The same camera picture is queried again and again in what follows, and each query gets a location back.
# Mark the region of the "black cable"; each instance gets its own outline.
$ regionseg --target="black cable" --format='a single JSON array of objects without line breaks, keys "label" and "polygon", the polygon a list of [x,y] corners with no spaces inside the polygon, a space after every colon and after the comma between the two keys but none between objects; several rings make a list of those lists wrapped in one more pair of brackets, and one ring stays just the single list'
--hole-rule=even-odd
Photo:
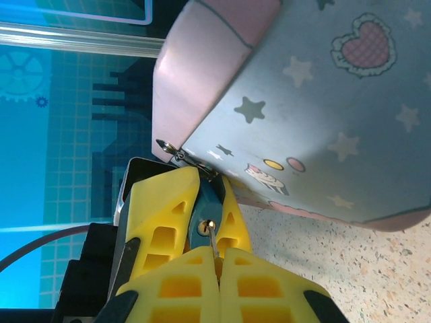
[{"label": "black cable", "polygon": [[74,234],[82,234],[88,231],[89,225],[80,225],[77,227],[70,227],[68,229],[53,232],[46,236],[40,237],[29,244],[21,247],[20,249],[12,252],[9,256],[6,256],[2,261],[0,261],[0,273],[4,271],[7,267],[13,264],[15,261],[21,259],[25,255],[31,253],[31,251],[36,250],[39,247],[49,244],[55,240],[72,236]]}]

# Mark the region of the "pink heart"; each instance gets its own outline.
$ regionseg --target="pink heart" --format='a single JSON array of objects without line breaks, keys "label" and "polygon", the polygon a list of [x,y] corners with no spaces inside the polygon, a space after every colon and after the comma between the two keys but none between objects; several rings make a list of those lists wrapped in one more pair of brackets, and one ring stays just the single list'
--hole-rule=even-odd
[{"label": "pink heart", "polygon": [[376,23],[364,22],[359,28],[359,38],[347,41],[341,52],[355,67],[381,67],[389,60],[388,36]]}]

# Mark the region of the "gear graphic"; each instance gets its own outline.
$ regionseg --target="gear graphic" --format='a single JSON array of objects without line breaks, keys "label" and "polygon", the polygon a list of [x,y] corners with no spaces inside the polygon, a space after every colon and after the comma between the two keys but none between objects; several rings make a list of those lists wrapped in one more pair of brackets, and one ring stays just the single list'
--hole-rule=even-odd
[{"label": "gear graphic", "polygon": [[45,108],[46,106],[48,106],[48,99],[44,96],[40,96],[36,99],[36,105],[39,108]]},{"label": "gear graphic", "polygon": [[31,50],[0,52],[0,96],[15,102],[37,98],[51,76],[42,62]]}]

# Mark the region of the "terrazzo surface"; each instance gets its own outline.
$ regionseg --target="terrazzo surface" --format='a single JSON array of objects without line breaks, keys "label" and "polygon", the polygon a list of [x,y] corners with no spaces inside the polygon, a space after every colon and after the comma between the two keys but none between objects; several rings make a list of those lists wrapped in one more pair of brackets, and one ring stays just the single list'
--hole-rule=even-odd
[{"label": "terrazzo surface", "polygon": [[431,322],[431,217],[390,234],[241,209],[254,253],[325,287],[350,323]]}]

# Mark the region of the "dark blue mechanism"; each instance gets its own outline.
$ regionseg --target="dark blue mechanism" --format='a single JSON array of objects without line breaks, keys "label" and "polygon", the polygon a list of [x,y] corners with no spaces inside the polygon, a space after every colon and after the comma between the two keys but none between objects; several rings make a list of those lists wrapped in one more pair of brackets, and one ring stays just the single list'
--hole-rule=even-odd
[{"label": "dark blue mechanism", "polygon": [[201,178],[199,193],[189,224],[189,243],[191,249],[200,246],[209,246],[209,237],[201,236],[198,232],[198,226],[202,221],[214,221],[216,224],[215,234],[218,233],[222,222],[223,201],[224,186],[221,177],[216,178],[212,183]]}]

